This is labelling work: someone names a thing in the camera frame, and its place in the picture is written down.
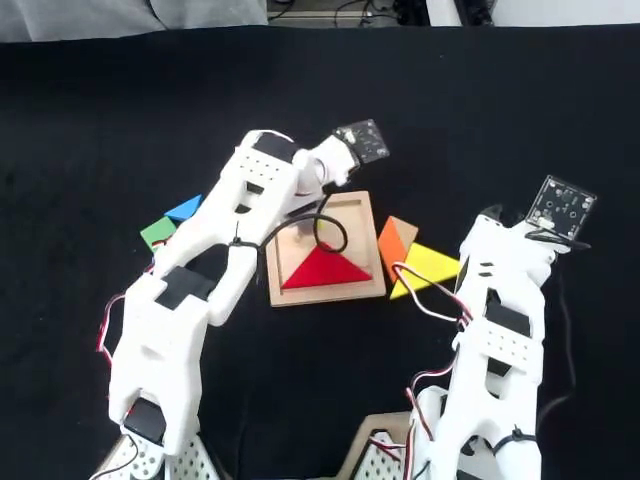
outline white robotic arm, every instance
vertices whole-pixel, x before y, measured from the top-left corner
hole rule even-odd
[[[109,417],[123,433],[150,442],[156,453],[181,452],[199,430],[207,324],[229,318],[255,273],[255,246],[290,215],[314,208],[323,186],[341,186],[354,170],[387,155],[371,120],[337,129],[313,150],[277,132],[247,133],[195,215],[158,248],[152,273],[126,291],[109,385]],[[229,248],[217,285],[184,268],[234,239],[241,242]]]
[[[558,254],[586,245],[575,236],[595,199],[548,177],[525,221],[506,228],[496,212],[477,217],[460,247],[455,293],[472,320],[453,341],[449,390],[431,386],[418,395],[406,479],[540,479],[540,287]],[[420,413],[433,438],[421,427]],[[475,453],[461,454],[472,437],[480,438]]]

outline circuit board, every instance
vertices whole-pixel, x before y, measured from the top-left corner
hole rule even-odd
[[[597,197],[549,175],[531,205],[526,221],[574,240]]]
[[[361,163],[371,163],[389,156],[389,149],[373,120],[339,127],[334,135],[349,145]]]

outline black cable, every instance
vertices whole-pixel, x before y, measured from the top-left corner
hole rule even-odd
[[[502,438],[500,441],[498,441],[498,443],[496,443],[496,446],[491,449],[491,453],[493,453],[493,456],[495,457],[496,455],[498,455],[498,452],[502,450],[502,447],[504,447],[507,443],[510,443],[510,442],[534,442],[535,443],[537,442],[537,439],[535,435],[522,433],[522,430],[520,430],[516,425],[513,431],[511,432],[511,435],[507,435],[506,437]]]
[[[364,0],[351,0],[349,2],[345,2],[342,5],[340,5],[338,8],[336,8],[335,12],[333,12],[333,26],[338,28],[338,13],[340,13],[340,10],[347,8],[349,5],[354,5],[356,3],[360,3]]]
[[[418,477],[420,477],[420,475],[422,475],[427,470],[427,468],[429,468],[429,465],[431,465],[431,460],[427,460],[426,462],[424,462],[424,466],[420,469],[418,473],[416,473],[413,476],[411,480],[417,480]]]
[[[369,15],[369,8],[373,8],[378,13]],[[360,15],[360,23],[358,23],[358,27],[362,27],[365,24],[370,24],[371,22],[369,20],[372,18],[386,17],[386,18],[392,18],[397,21],[398,20],[397,16],[384,13],[388,10],[389,9],[387,7],[378,8],[373,0],[366,0],[366,2],[364,3],[364,6],[362,7],[362,15]]]
[[[347,235],[347,229],[344,228],[344,225],[342,225],[342,223],[340,223],[338,220],[336,220],[333,217],[330,217],[328,215],[324,215],[322,213],[315,212],[315,213],[304,213],[302,215],[298,215],[296,217],[289,218],[288,220],[285,220],[280,225],[278,225],[276,228],[274,228],[269,235],[266,236],[266,238],[264,239],[262,244],[260,244],[259,249],[264,251],[264,249],[266,248],[267,244],[271,240],[273,240],[275,238],[275,236],[278,233],[280,233],[281,230],[287,228],[290,225],[293,225],[294,223],[301,222],[302,220],[313,220],[314,221],[314,226],[315,226],[315,223],[318,220],[324,220],[325,222],[333,223],[336,227],[338,227],[338,230],[340,230],[340,233],[342,234],[342,238],[344,239],[344,241],[343,241],[342,245],[340,246],[340,248],[332,248],[332,247],[326,248],[323,243],[319,242],[319,239],[317,237],[317,227],[315,227],[314,235],[316,237],[316,242],[318,242],[318,246],[322,250],[324,250],[325,252],[340,253],[340,252],[344,252],[344,249],[347,248],[347,244],[349,243],[349,236]]]
[[[164,28],[165,30],[170,30],[170,28],[167,27],[167,25],[162,20],[160,20],[160,17],[158,16],[156,9],[153,8],[153,4],[151,3],[151,0],[146,0],[146,3],[147,3],[147,8],[151,12],[151,15],[153,15],[153,18],[155,18],[158,21],[158,23],[162,25],[162,28]]]
[[[567,369],[569,370],[569,381],[571,382],[570,391],[564,395],[561,395],[554,400],[551,400],[544,407],[540,409],[538,412],[538,420],[536,421],[536,432],[540,430],[540,426],[544,419],[549,415],[549,413],[556,408],[558,405],[569,400],[575,390],[577,385],[577,377],[576,377],[576,367],[573,362],[573,341],[572,341],[572,321],[571,314],[569,313],[569,306],[567,305],[567,299],[565,298],[565,289],[564,289],[564,279],[562,277],[562,270],[558,268],[557,270],[557,283],[558,283],[558,301],[560,303],[560,309],[562,310],[562,316],[564,318],[564,327],[565,327],[565,347],[564,353],[567,357]]]
[[[275,15],[270,16],[267,20],[268,21],[272,21],[275,20],[276,18],[280,18],[282,17],[284,14],[286,14],[289,10],[291,10],[293,8],[293,5],[296,3],[296,0],[289,0],[289,2],[276,2],[279,3],[281,5],[285,5],[285,7],[278,13],[276,13]]]
[[[322,200],[320,200],[320,203],[318,204],[318,208],[316,209],[316,213],[318,213],[318,214],[322,213],[322,210],[324,210],[324,207],[326,207],[330,196],[331,195],[325,195],[325,197]],[[316,241],[316,245],[318,245],[318,247],[321,250],[325,250],[325,251],[328,251],[329,253],[332,253],[332,251],[331,250],[327,250],[327,248],[325,247],[325,244],[320,241],[320,235],[318,233],[318,227],[319,227],[319,221],[318,221],[317,218],[315,218],[313,220],[313,238]]]
[[[135,461],[135,459],[138,458],[138,453],[140,453],[140,450],[138,449],[138,444],[133,440],[133,438],[131,438],[131,435],[125,435],[125,436],[129,439],[129,441],[133,444],[133,446],[136,449],[136,454],[133,456],[133,458],[129,460],[127,463],[123,463],[119,467],[111,468],[109,470],[103,470],[100,473],[95,473],[89,478],[89,480],[98,480],[98,478],[104,477],[105,475],[109,475],[110,473],[119,472],[123,468],[131,465]]]
[[[536,242],[564,245],[565,247],[569,247],[572,250],[588,250],[591,248],[591,245],[589,245],[588,243],[578,242],[577,240],[569,240],[568,238],[561,237],[556,232],[544,228],[539,228],[538,230],[526,233],[524,238],[535,240]]]

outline black cloth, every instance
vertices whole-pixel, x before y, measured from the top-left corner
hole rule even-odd
[[[593,249],[563,259],[576,396],[538,441],[545,479],[634,477],[639,46],[638,26],[256,27],[0,46],[3,478],[85,478],[113,445],[95,339],[106,300],[149,263],[139,230],[206,193],[249,129],[314,146],[369,117],[392,158],[349,188],[371,192],[378,229],[396,215],[450,255],[484,207],[526,212],[548,173],[600,196],[581,235]],[[544,290],[541,404],[568,385],[553,279]],[[409,299],[272,309],[263,280],[209,328],[206,445],[235,471],[251,391],[242,476],[334,474],[364,416],[409,409],[408,379],[444,365],[453,334]]]

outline white wall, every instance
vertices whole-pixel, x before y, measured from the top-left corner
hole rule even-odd
[[[640,0],[496,0],[491,16],[500,26],[640,23]]]

